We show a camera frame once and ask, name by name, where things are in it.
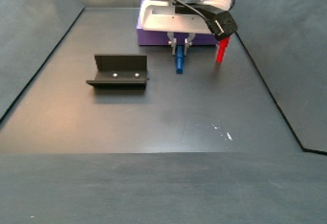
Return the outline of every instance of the blue object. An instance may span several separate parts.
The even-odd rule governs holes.
[[[175,60],[176,60],[176,74],[183,74],[183,69],[184,69],[184,50],[183,50],[183,46],[181,45],[177,46]]]

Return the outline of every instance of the gray table surface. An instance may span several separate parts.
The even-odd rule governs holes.
[[[306,153],[1,155],[1,222],[324,224],[326,163]]]
[[[87,9],[0,124],[1,153],[299,152],[233,36],[192,47],[175,74],[169,47],[139,47],[137,9]],[[93,54],[148,55],[141,91],[95,90]]]

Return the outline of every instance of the red marker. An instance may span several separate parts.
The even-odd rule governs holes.
[[[220,49],[219,49],[219,53],[217,53],[217,62],[219,63],[223,62],[223,54],[224,54],[224,50],[228,46],[228,42],[229,42],[229,37],[220,40]]]

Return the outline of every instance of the black metal bracket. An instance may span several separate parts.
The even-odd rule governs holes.
[[[99,72],[87,83],[99,88],[147,86],[145,55],[95,55]]]

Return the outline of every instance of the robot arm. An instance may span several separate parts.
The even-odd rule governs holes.
[[[212,34],[220,41],[237,30],[229,5],[229,0],[144,0],[140,25],[144,30]]]

